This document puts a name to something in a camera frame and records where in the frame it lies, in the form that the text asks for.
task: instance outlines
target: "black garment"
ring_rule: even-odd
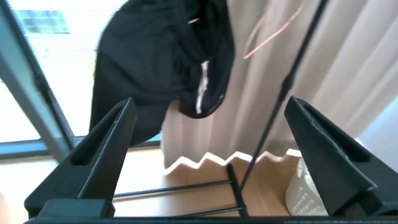
[[[197,12],[199,21],[188,24]],[[207,60],[208,87],[196,114]],[[159,133],[172,100],[180,100],[180,111],[191,118],[209,116],[223,101],[233,60],[226,0],[130,0],[99,42],[90,130],[129,96],[137,109],[132,146]]]

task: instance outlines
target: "black clothes rack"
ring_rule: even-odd
[[[114,194],[134,130],[134,100],[117,105],[76,149],[27,197],[28,224],[34,223],[398,223],[398,174],[308,103],[291,97],[285,117],[330,217],[248,219],[242,190],[294,82],[294,76],[327,0],[321,0],[246,174],[239,185],[233,166],[228,180]],[[113,198],[230,184],[236,206],[168,218],[113,218]],[[196,217],[239,211],[245,219]]]

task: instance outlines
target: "beige curtain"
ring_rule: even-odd
[[[275,0],[254,45],[280,28],[300,1]],[[184,156],[199,162],[206,152],[227,159],[252,154],[319,4],[305,0],[288,28],[253,57],[243,47],[265,0],[230,0],[236,60],[222,106],[210,117],[190,119],[173,102],[163,125],[165,166]],[[297,72],[290,95],[311,103],[352,137],[357,137],[398,94],[398,1],[332,0]],[[263,150],[278,156],[295,147],[280,111]]]

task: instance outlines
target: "white drawstring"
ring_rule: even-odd
[[[209,61],[203,62],[201,64],[201,70],[202,70],[202,75],[199,83],[199,88],[198,88],[198,98],[197,98],[197,114],[201,113],[201,103],[203,101],[203,96],[205,95],[205,92],[207,90],[207,83],[209,82],[209,79],[207,78],[207,65]]]

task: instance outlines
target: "gray metal frame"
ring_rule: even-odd
[[[13,27],[16,22],[10,21],[13,19],[10,14],[5,5],[0,7],[0,78],[42,137],[49,153],[62,161],[73,150],[74,135],[29,45],[26,40],[21,44],[21,35],[18,36]],[[42,78],[39,81],[44,82],[45,92],[38,88],[37,77]]]

